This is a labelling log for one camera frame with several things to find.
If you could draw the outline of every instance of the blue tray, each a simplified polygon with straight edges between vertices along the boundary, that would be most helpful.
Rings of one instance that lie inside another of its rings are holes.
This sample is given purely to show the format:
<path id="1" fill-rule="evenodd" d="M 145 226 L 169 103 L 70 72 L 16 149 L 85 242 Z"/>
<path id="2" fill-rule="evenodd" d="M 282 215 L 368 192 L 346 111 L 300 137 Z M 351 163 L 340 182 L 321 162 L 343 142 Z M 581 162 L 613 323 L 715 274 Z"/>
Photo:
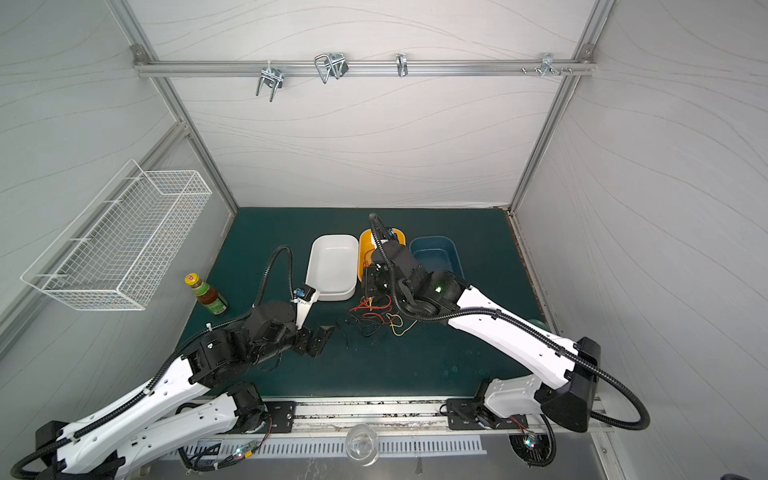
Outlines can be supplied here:
<path id="1" fill-rule="evenodd" d="M 428 272 L 435 270 L 450 270 L 464 278 L 462 262 L 458 259 L 456 244 L 448 237 L 435 235 L 434 237 L 419 237 L 411 240 L 409 246 L 411 254 Z"/>

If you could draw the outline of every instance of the transparent round object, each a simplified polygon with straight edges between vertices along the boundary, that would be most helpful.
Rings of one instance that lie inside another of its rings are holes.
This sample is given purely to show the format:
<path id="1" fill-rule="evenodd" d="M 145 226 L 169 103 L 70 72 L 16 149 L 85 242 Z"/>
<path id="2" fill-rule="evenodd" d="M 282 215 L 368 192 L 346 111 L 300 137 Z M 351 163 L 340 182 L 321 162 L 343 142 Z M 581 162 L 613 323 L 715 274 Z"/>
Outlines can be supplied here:
<path id="1" fill-rule="evenodd" d="M 364 423 L 349 429 L 344 447 L 346 456 L 356 465 L 367 467 L 379 459 L 379 436 Z"/>

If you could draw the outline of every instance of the yellow bottle cap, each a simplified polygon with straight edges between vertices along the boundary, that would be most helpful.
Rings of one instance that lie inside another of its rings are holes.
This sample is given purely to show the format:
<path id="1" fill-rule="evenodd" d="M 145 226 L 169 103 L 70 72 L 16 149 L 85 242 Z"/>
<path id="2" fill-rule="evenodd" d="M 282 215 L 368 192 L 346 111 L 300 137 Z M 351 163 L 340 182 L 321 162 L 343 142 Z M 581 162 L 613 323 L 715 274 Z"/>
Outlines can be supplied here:
<path id="1" fill-rule="evenodd" d="M 200 277 L 196 273 L 190 273 L 189 275 L 184 277 L 184 282 L 189 286 L 192 286 L 199 281 L 200 281 Z"/>

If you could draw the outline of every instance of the aluminum rail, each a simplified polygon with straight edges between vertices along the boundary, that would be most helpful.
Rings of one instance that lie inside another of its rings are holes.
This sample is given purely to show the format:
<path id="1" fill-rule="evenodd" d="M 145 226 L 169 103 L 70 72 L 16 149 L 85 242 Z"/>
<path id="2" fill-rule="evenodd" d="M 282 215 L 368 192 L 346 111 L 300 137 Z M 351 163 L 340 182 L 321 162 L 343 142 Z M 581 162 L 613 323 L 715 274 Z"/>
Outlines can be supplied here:
<path id="1" fill-rule="evenodd" d="M 345 77 L 397 77 L 393 60 L 347 61 Z M 553 60 L 549 76 L 591 75 L 595 65 L 573 60 Z M 541 60 L 408 60 L 409 77 L 538 76 Z M 266 61 L 148 61 L 135 65 L 140 77 L 259 77 Z M 271 61 L 269 66 L 286 77 L 317 77 L 312 61 Z"/>

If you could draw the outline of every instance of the wire mesh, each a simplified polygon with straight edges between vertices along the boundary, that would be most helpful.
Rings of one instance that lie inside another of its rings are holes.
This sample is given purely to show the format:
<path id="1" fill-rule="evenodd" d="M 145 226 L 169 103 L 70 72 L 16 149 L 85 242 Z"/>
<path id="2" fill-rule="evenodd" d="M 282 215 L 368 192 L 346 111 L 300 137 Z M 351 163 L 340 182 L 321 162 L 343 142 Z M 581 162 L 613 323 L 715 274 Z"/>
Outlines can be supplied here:
<path id="1" fill-rule="evenodd" d="M 194 170 L 141 171 L 44 280 L 22 280 L 77 310 L 143 310 L 210 193 Z"/>

